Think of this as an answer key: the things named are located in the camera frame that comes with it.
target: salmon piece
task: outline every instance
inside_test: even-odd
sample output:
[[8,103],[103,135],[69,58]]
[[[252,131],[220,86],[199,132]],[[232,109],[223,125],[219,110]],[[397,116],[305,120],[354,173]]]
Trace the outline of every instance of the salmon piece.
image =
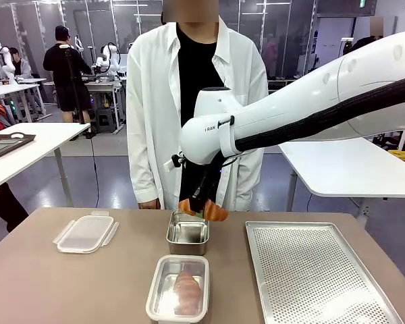
[[[179,202],[178,208],[181,209],[184,213],[196,216],[194,211],[190,210],[190,201],[185,199]],[[216,205],[210,199],[205,203],[203,218],[207,221],[225,221],[228,218],[229,212],[226,209],[223,209]]]
[[178,305],[174,309],[177,315],[196,315],[199,310],[201,288],[189,273],[182,271],[175,280],[173,291],[178,296]]

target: black cap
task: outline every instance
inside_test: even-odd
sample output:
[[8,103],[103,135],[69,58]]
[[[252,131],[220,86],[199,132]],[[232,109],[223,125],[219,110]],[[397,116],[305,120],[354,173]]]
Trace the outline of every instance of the black cap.
[[55,27],[55,40],[67,41],[69,37],[69,30],[65,26],[58,25]]

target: hand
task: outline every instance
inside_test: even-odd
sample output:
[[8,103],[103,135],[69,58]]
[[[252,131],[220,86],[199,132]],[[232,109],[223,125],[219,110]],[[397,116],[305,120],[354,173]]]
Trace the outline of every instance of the hand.
[[156,198],[155,200],[152,200],[152,201],[139,203],[138,208],[139,209],[160,209],[161,202],[159,201],[159,198]]

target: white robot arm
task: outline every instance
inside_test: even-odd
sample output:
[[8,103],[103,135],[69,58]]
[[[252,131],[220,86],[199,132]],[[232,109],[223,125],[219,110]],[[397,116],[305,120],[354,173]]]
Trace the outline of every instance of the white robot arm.
[[80,54],[84,52],[84,47],[82,46],[82,41],[80,40],[80,37],[78,35],[75,36],[75,47]]
[[107,73],[110,76],[116,76],[120,70],[120,53],[113,43],[108,43],[102,50],[102,57],[98,57],[94,65],[95,74]]
[[183,156],[173,161],[209,165],[194,197],[200,205],[192,210],[200,211],[210,173],[244,151],[405,130],[405,32],[340,57],[247,107],[232,90],[205,89],[194,116],[182,129]]
[[9,48],[6,46],[1,46],[1,43],[0,54],[3,54],[3,59],[5,61],[5,65],[3,65],[1,68],[6,73],[6,76],[9,79],[9,84],[15,84],[15,66],[12,63],[11,53],[9,52]]

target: stool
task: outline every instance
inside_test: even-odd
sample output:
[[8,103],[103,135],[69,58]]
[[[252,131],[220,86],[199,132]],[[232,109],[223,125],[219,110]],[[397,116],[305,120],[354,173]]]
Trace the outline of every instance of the stool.
[[115,131],[113,113],[110,108],[96,109],[96,128],[99,133],[101,132],[112,133]]

